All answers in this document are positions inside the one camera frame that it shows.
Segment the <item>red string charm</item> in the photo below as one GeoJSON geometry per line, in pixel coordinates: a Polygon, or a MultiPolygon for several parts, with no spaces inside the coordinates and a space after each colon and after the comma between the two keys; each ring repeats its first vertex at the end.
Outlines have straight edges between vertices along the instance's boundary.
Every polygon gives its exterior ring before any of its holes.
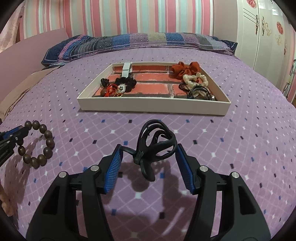
{"type": "Polygon", "coordinates": [[[107,89],[104,97],[121,97],[122,93],[119,92],[119,87],[116,84],[110,84],[107,89]]]}

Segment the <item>black plastic hair claw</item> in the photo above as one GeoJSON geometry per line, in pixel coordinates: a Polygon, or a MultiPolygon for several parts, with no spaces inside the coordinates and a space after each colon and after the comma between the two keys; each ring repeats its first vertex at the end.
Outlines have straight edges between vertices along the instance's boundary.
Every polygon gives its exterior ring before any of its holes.
{"type": "Polygon", "coordinates": [[[122,146],[121,149],[132,155],[133,162],[140,166],[144,178],[154,182],[156,178],[151,164],[171,157],[177,145],[175,134],[162,121],[149,120],[140,131],[137,148],[133,150],[122,146]]]}

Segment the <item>cream fabric scrunchie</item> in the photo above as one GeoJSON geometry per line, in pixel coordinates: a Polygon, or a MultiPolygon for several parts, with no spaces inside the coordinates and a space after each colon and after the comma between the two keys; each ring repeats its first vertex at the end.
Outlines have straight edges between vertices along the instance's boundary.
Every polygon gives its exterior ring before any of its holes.
{"type": "Polygon", "coordinates": [[[205,75],[197,72],[195,75],[183,75],[183,82],[188,90],[192,90],[196,86],[208,87],[208,79],[205,75]]]}

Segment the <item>pink headboard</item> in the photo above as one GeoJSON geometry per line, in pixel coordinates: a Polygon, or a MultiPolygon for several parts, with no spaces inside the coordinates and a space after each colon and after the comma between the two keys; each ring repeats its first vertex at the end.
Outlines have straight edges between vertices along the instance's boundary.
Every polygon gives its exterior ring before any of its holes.
{"type": "Polygon", "coordinates": [[[41,61],[48,49],[66,39],[68,34],[62,28],[24,39],[1,52],[1,100],[29,75],[42,70],[41,61]]]}

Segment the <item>pink curtain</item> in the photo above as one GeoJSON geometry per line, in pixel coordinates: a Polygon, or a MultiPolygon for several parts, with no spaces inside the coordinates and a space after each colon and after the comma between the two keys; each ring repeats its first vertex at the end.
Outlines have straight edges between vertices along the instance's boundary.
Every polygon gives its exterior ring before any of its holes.
{"type": "Polygon", "coordinates": [[[0,38],[0,52],[10,48],[16,43],[16,36],[18,33],[21,16],[23,14],[23,6],[25,2],[22,2],[14,11],[12,16],[9,18],[4,29],[1,32],[0,38]]]}

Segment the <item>striped long pillow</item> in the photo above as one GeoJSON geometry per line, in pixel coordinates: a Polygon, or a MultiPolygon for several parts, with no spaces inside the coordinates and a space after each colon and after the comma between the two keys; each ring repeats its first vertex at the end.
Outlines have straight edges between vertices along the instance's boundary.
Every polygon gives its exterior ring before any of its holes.
{"type": "Polygon", "coordinates": [[[77,35],[49,48],[41,61],[45,67],[86,56],[134,48],[177,47],[234,55],[238,43],[195,33],[133,33],[109,37],[77,35]]]}

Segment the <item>thin black hair elastic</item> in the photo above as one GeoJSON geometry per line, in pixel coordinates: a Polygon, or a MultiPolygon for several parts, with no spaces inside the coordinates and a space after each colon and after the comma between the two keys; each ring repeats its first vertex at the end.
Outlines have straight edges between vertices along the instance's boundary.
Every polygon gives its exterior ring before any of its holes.
{"type": "Polygon", "coordinates": [[[189,92],[190,91],[185,83],[180,83],[179,84],[179,89],[184,91],[184,92],[189,92]]]}

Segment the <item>white tray with brick liner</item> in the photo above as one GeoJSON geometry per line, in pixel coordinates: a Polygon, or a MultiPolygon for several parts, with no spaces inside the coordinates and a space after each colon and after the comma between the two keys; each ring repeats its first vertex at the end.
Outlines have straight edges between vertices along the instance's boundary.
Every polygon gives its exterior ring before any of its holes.
{"type": "Polygon", "coordinates": [[[178,113],[225,116],[231,101],[200,66],[208,87],[196,86],[189,92],[179,89],[184,83],[174,77],[171,66],[177,63],[125,62],[105,68],[82,91],[77,100],[84,111],[123,111],[140,113],[178,113]],[[101,97],[102,78],[119,87],[121,97],[101,97]]]}

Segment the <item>red fabric scrunchie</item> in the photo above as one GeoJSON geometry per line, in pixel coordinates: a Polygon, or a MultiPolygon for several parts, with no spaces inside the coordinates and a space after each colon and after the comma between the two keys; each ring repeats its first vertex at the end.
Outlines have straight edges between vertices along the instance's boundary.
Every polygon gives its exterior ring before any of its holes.
{"type": "Polygon", "coordinates": [[[178,64],[171,66],[171,71],[176,79],[182,80],[185,74],[196,75],[196,73],[201,72],[201,68],[198,62],[191,62],[186,65],[184,62],[179,61],[178,64]]]}

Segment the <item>white wardrobe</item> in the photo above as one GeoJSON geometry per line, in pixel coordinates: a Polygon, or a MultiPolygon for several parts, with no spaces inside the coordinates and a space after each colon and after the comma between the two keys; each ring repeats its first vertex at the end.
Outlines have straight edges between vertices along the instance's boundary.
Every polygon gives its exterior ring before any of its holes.
{"type": "Polygon", "coordinates": [[[237,1],[237,57],[283,90],[293,59],[292,26],[275,1],[237,1]]]}

